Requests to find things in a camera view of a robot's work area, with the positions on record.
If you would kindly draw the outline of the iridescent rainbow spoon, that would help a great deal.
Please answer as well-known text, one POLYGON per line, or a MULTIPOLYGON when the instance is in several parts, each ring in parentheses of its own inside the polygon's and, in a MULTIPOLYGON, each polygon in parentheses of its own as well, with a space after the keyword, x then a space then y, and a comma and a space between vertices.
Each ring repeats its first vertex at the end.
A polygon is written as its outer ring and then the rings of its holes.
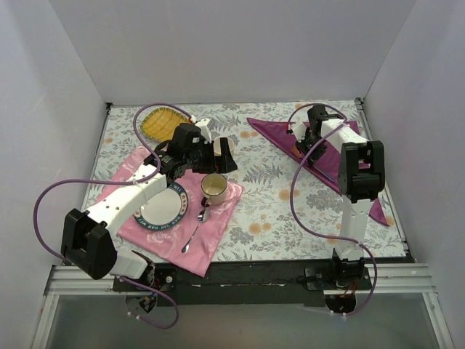
MULTIPOLYGON (((298 159, 302 159, 303 158, 303 155, 301 154, 301 152, 297 149, 297 147, 294 145, 291 149, 292 153, 298 158, 298 159)), ((326 177, 327 179, 329 179, 331 182, 335 182, 335 180, 332 178, 332 176, 330 176, 327 172, 324 172, 322 169, 318 168, 317 166, 315 165, 312 165, 312 167, 319 173, 321 173, 324 177, 326 177)))

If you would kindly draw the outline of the purple cloth napkin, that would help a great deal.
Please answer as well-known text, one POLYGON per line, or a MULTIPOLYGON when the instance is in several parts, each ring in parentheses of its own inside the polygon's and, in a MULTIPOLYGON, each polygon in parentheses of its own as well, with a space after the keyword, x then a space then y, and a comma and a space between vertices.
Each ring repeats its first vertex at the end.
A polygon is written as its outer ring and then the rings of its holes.
MULTIPOLYGON (((257 131, 264 138, 269 140, 276 148, 280 149, 287 156, 293 159, 295 162, 300 163, 302 159, 298 159, 291 151, 295 145, 296 139, 293 135, 287 134, 287 123, 280 121, 263 121, 259 119, 247 118, 249 125, 257 131)), ((326 143, 327 148, 325 154, 315 163, 315 166, 327 172, 335 182, 331 182, 329 179, 324 177, 321 173, 317 172, 309 164, 304 165, 304 169, 316 176, 329 188, 340 194, 339 187, 337 185, 337 177, 339 174, 340 154, 331 144, 326 143)), ((378 223, 388 226, 387 219, 381 207, 381 203, 378 199, 375 200, 370 210, 370 217, 378 223)))

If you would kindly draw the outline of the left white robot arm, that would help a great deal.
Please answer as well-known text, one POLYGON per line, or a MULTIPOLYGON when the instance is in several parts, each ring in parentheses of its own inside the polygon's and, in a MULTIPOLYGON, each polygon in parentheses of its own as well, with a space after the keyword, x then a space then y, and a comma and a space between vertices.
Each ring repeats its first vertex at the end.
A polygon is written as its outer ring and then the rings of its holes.
POLYGON ((130 181, 118 183, 109 196, 87 210, 67 213, 61 253, 95 280, 108 274, 127 277, 136 289, 148 290, 155 281, 149 259, 138 252, 118 250, 113 244, 121 226, 186 171, 226 174, 237 168, 227 138, 212 140, 207 120, 181 123, 170 140, 152 150, 130 181), (214 152, 216 143, 218 154, 214 152))

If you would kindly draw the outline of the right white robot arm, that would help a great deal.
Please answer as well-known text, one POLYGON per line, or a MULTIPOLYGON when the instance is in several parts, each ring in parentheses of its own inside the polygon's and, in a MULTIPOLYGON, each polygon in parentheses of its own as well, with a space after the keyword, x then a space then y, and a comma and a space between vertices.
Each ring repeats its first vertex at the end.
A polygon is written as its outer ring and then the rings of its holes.
POLYGON ((308 122, 291 124, 302 165, 313 165, 332 146, 340 155, 336 184, 343 215, 340 234, 331 259, 321 267, 309 267, 304 282, 310 290, 345 289, 368 278, 365 272, 364 237, 368 216, 385 186, 384 145, 360 136, 340 111, 328 113, 329 105, 308 104, 308 122))

